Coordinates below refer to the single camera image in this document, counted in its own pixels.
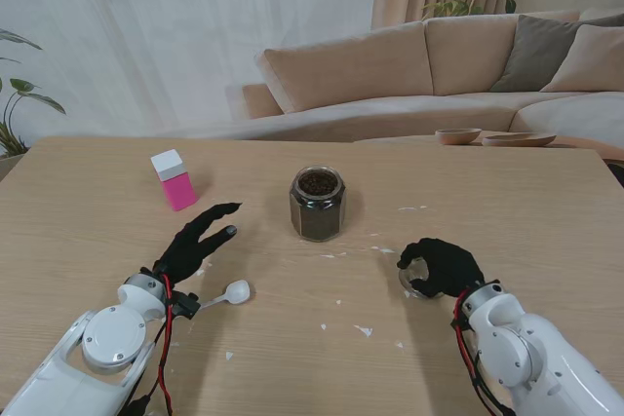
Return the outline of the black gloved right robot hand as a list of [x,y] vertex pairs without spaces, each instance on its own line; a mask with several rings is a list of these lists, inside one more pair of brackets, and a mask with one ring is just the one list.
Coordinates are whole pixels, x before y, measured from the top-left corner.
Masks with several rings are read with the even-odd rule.
[[460,246],[440,239],[422,238],[417,243],[406,246],[397,267],[406,270],[418,258],[425,262],[428,277],[426,280],[411,280],[409,284],[427,298],[433,298],[440,293],[458,298],[463,291],[486,283],[472,253]]

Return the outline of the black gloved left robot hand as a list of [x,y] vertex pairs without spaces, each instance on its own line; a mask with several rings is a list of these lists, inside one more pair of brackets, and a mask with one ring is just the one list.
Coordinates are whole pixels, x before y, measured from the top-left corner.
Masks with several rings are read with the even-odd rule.
[[153,264],[152,273],[156,277],[166,275],[171,286],[194,275],[207,257],[237,234],[237,228],[228,225],[204,240],[201,237],[215,221],[236,212],[239,207],[239,203],[218,204],[186,223]]

